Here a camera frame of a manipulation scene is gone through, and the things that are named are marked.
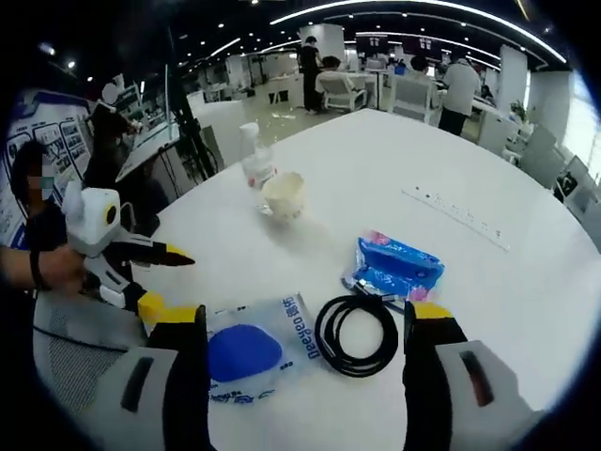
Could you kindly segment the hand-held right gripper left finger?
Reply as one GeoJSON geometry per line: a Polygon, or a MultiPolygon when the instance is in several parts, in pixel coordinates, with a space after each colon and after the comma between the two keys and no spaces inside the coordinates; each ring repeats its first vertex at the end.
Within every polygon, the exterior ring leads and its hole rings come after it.
{"type": "Polygon", "coordinates": [[[82,416],[100,450],[209,450],[206,308],[158,322],[105,371],[82,416]]]}

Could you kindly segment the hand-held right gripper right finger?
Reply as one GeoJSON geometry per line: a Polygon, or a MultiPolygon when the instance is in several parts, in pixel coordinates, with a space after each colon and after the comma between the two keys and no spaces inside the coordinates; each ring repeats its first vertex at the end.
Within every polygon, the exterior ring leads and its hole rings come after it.
{"type": "Polygon", "coordinates": [[[516,373],[434,303],[406,302],[407,450],[513,450],[541,421],[516,373]]]}

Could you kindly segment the person's left hand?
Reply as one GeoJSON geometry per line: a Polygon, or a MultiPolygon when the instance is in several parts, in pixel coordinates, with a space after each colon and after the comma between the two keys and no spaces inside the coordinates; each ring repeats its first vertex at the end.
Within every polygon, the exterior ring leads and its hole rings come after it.
{"type": "Polygon", "coordinates": [[[41,252],[39,274],[45,287],[74,295],[84,284],[84,257],[67,244],[41,252]]]}

